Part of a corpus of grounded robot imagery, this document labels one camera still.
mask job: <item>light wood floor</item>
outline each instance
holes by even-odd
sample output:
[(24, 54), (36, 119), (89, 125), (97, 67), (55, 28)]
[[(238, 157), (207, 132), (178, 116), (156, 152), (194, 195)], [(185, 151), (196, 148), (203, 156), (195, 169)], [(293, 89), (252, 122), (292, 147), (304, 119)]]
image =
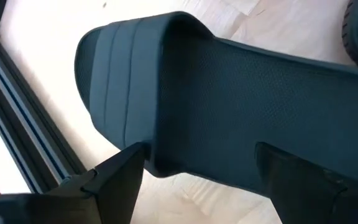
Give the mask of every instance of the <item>light wood floor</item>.
[[(87, 168), (118, 150), (94, 129), (76, 90), (76, 45), (113, 21), (187, 11), (216, 35), (352, 65), (341, 44), (347, 0), (7, 0), (0, 41)], [(181, 174), (147, 172), (133, 223), (280, 223), (267, 198)]]

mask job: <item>black metal frame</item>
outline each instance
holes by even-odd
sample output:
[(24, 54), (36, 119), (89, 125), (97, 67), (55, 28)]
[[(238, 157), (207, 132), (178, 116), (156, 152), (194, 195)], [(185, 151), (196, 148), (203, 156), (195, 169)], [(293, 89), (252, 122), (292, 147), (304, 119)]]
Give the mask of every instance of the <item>black metal frame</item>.
[[(0, 0), (0, 20), (5, 4)], [(86, 171), (1, 44), (0, 135), (34, 193)]]

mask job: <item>wooden floor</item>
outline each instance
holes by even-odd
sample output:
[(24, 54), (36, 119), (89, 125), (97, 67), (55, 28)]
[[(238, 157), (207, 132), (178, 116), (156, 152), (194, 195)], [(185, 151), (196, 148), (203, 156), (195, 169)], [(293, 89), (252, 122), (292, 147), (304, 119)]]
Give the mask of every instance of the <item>wooden floor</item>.
[[(113, 21), (187, 11), (214, 34), (301, 57), (352, 65), (341, 44), (348, 0), (7, 0), (0, 41), (87, 168), (117, 153), (76, 90), (76, 45)], [(271, 201), (181, 174), (145, 173), (133, 223), (280, 223)]]

